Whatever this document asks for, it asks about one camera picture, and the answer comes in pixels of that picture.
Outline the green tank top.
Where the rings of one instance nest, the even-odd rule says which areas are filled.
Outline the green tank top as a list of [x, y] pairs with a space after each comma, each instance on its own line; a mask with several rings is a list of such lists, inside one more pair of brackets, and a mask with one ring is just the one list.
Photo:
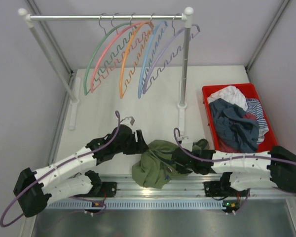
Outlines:
[[132, 166], [132, 178], [141, 187], [162, 189], [172, 179], [185, 178], [171, 161], [172, 153], [178, 145], [165, 140], [154, 140], [141, 159]]

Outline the green hanger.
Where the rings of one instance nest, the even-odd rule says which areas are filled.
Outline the green hanger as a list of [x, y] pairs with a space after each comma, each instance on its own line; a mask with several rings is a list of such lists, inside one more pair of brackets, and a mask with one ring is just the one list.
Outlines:
[[129, 32], [128, 37], [123, 38], [122, 45], [120, 45], [120, 44], [117, 45], [116, 51], [113, 51], [110, 54], [110, 60], [104, 62], [104, 67], [102, 69], [99, 66], [96, 65], [96, 68], [94, 69], [94, 73], [97, 72], [98, 77], [93, 76], [92, 79], [91, 79], [91, 82], [96, 82], [97, 84], [94, 87], [94, 89], [92, 89], [92, 88], [88, 89], [87, 88], [87, 79], [88, 79], [90, 68], [91, 68], [92, 63], [93, 63], [93, 61], [94, 61], [97, 53], [99, 52], [102, 44], [106, 41], [106, 39], [114, 31], [117, 31], [120, 27], [123, 27], [123, 26], [126, 26], [126, 25], [127, 25], [127, 27], [125, 27], [123, 30], [121, 30], [119, 33], [117, 33], [117, 35], [115, 36], [115, 38], [110, 42], [110, 44], [103, 51], [103, 54], [100, 56], [100, 58], [99, 58], [99, 60], [97, 62], [97, 65], [98, 65], [98, 63], [99, 64], [101, 63], [101, 61], [105, 57], [107, 51], [114, 44], [114, 42], [118, 38], [120, 38], [125, 32], [127, 32], [128, 30], [130, 30], [131, 27], [134, 28], [134, 29], [137, 29], [137, 25], [139, 25], [139, 22], [138, 23], [133, 23], [133, 24], [131, 24], [131, 22], [129, 22], [129, 23], [122, 23], [120, 25], [117, 25], [117, 26], [113, 27], [108, 33], [105, 34], [105, 36], [101, 39], [100, 43], [97, 45], [97, 47], [96, 47], [93, 55], [91, 56], [91, 59], [90, 59], [89, 64], [88, 64], [88, 66], [86, 68], [86, 71], [85, 71], [85, 74], [84, 74], [84, 78], [83, 78], [83, 91], [84, 91], [84, 95], [85, 96], [87, 96], [90, 92], [92, 92], [96, 88], [98, 88], [101, 85], [102, 80], [103, 79], [106, 79], [109, 76], [110, 72], [113, 71], [117, 67], [117, 65], [122, 62], [121, 60], [118, 59], [118, 55], [120, 55], [121, 56], [121, 59], [123, 59], [124, 54], [125, 54], [125, 51], [124, 50], [126, 49], [126, 46], [128, 45], [128, 43], [130, 41], [130, 38], [132, 36], [132, 32]]

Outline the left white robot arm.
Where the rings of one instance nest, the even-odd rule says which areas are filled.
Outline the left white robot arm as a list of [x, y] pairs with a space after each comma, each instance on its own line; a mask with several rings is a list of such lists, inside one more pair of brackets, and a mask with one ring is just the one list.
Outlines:
[[141, 130], [127, 125], [95, 138], [71, 156], [40, 168], [25, 168], [19, 174], [14, 194], [25, 217], [41, 213], [49, 204], [76, 195], [97, 196], [102, 181], [92, 168], [111, 160], [116, 154], [142, 154], [148, 150]]

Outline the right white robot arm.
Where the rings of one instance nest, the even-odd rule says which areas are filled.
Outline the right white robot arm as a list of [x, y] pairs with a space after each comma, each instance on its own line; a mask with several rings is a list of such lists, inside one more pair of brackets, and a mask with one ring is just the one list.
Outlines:
[[171, 160], [179, 171], [220, 174], [220, 189], [226, 196], [254, 188], [276, 188], [296, 194], [296, 155], [282, 146], [261, 153], [189, 152], [179, 147]]

